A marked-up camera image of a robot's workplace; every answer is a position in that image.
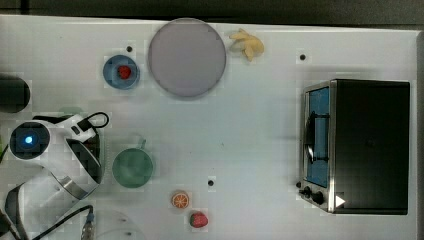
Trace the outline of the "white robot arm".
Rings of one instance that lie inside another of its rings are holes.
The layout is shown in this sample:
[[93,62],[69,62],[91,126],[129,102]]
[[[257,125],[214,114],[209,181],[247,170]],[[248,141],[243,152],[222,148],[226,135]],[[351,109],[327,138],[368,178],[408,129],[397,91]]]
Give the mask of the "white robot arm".
[[8,192],[4,210],[21,240],[39,240],[101,183],[98,127],[78,114],[37,116],[11,132],[3,158],[41,171]]

